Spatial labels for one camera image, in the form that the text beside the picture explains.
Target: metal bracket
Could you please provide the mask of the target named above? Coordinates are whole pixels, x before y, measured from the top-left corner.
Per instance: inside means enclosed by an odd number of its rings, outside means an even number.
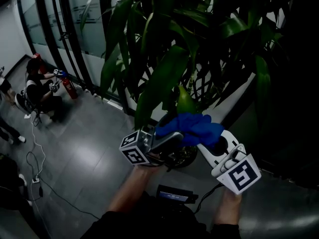
[[[69,39],[70,34],[67,32],[63,32],[63,34],[60,36],[59,41]]]

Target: black shirt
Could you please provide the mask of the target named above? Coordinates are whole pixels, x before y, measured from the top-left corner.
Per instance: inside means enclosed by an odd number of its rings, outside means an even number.
[[[94,222],[82,239],[98,238],[196,238],[196,239],[240,239],[238,225],[214,225],[211,233],[206,225],[199,223],[194,215],[187,218],[167,215],[124,214],[107,212]]]
[[[35,75],[29,74],[27,80],[34,81],[34,83],[36,83],[37,86],[42,87],[43,84],[41,83],[41,80],[44,80],[44,75],[43,74],[35,74]]]
[[[43,95],[45,94],[43,89],[43,84],[40,81],[40,80],[44,80],[44,75],[29,74],[27,80],[34,81],[34,83],[36,84],[36,85],[30,85],[29,87],[27,87],[27,95],[33,104],[38,104],[41,98],[43,97]]]

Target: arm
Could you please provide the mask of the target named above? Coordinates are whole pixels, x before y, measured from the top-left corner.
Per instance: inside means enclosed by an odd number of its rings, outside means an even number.
[[[55,75],[54,74],[43,74],[43,76],[44,76],[44,79],[47,80],[47,79],[53,78]]]
[[[51,91],[49,91],[48,93],[44,94],[43,97],[40,99],[40,103],[48,100],[50,97],[53,96],[53,93]]]
[[[142,196],[157,167],[135,166],[111,201],[108,211],[128,213]]]
[[[236,195],[225,188],[222,201],[219,204],[215,217],[215,224],[238,225],[241,200],[241,195]]]

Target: sneaker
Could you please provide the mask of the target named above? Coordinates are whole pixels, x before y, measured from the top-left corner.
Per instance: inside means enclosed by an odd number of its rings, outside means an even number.
[[[26,182],[26,180],[25,180],[23,174],[20,173],[20,174],[19,174],[19,178],[21,178],[21,179],[24,181],[24,186],[26,187],[26,186],[27,186],[27,182]]]
[[[23,136],[21,136],[21,135],[18,137],[18,139],[19,139],[19,141],[21,141],[21,142],[25,142],[25,138],[24,138]]]

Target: blue glove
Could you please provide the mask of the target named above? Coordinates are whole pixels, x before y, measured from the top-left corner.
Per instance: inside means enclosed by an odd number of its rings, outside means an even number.
[[[156,127],[155,130],[159,136],[175,131],[182,132],[184,139],[179,147],[196,146],[202,143],[213,148],[223,133],[224,127],[221,124],[211,123],[209,115],[184,113],[179,114],[165,126]]]
[[[57,77],[59,77],[59,78],[65,78],[65,77],[67,77],[67,76],[68,76],[68,74],[67,74],[66,72],[60,71],[60,73],[58,74]]]

